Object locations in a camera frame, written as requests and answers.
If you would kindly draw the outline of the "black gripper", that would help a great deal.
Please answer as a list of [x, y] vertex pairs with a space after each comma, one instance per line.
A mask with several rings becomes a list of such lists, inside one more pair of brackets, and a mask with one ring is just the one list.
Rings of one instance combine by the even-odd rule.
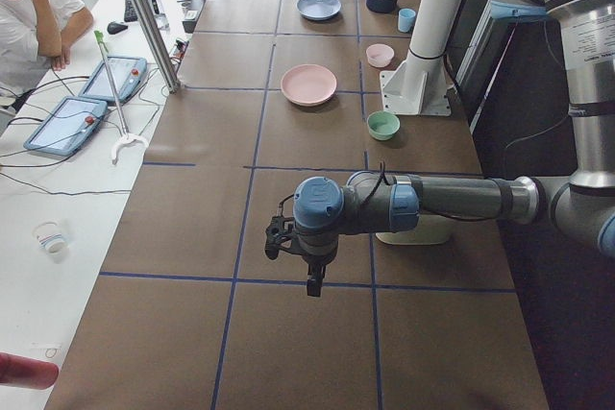
[[336, 258], [336, 251], [324, 254], [304, 253], [302, 259], [306, 262], [307, 269], [307, 295], [320, 297], [326, 268]]

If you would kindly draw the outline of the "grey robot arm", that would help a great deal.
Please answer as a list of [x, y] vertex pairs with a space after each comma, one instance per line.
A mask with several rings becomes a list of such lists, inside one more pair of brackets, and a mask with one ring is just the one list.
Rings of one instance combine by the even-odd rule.
[[265, 253], [299, 255], [307, 292], [321, 293], [340, 235], [414, 229], [421, 212], [463, 221], [548, 218], [564, 234], [614, 253], [614, 0], [490, 0], [511, 21], [555, 19], [560, 26], [577, 169], [569, 177], [460, 179], [354, 173], [344, 185], [302, 181], [291, 217], [275, 216]]

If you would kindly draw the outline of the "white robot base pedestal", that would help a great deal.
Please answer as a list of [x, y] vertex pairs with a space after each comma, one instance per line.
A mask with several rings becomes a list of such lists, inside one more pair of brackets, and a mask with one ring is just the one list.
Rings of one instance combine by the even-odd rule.
[[382, 106], [396, 115], [451, 115], [444, 68], [461, 0], [421, 0], [406, 59], [381, 72]]

